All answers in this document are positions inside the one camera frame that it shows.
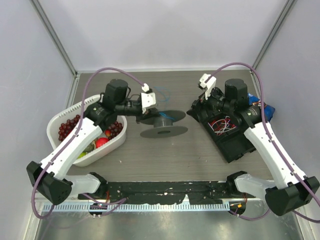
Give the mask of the grey perforated cable spool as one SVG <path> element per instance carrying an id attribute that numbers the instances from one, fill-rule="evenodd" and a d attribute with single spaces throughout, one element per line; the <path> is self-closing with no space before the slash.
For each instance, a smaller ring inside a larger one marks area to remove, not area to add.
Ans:
<path id="1" fill-rule="evenodd" d="M 181 110 L 156 111 L 153 116 L 141 120 L 145 125 L 152 128 L 144 130 L 140 136 L 148 139 L 169 138 L 182 135 L 188 131 L 185 126 L 174 125 L 186 117 L 186 113 Z"/>

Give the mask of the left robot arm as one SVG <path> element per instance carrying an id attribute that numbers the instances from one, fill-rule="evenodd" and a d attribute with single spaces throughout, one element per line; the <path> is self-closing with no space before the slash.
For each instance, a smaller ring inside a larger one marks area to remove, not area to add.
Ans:
<path id="1" fill-rule="evenodd" d="M 85 148 L 113 124 L 118 116 L 135 116 L 139 120 L 155 112 L 156 94 L 147 84 L 137 100 L 127 97 L 128 83 L 114 79 L 107 84 L 101 99 L 81 108 L 80 119 L 62 143 L 41 162 L 31 161 L 26 171 L 34 191 L 53 205 L 70 195 L 87 194 L 97 200 L 107 192 L 108 182 L 99 174 L 67 176 L 70 167 Z"/>

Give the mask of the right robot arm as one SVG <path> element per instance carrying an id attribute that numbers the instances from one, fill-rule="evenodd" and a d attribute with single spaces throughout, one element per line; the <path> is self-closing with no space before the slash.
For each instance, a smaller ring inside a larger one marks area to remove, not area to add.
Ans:
<path id="1" fill-rule="evenodd" d="M 277 216 L 307 205 L 320 183 L 307 176 L 278 141 L 269 122 L 273 108 L 248 93 L 242 79 L 228 79 L 221 90 L 216 79 L 205 74 L 198 86 L 202 94 L 187 114 L 204 127 L 225 160 L 257 151 L 272 175 L 272 180 L 263 180 L 238 171 L 227 177 L 226 193 L 233 198 L 242 193 L 260 198 Z"/>

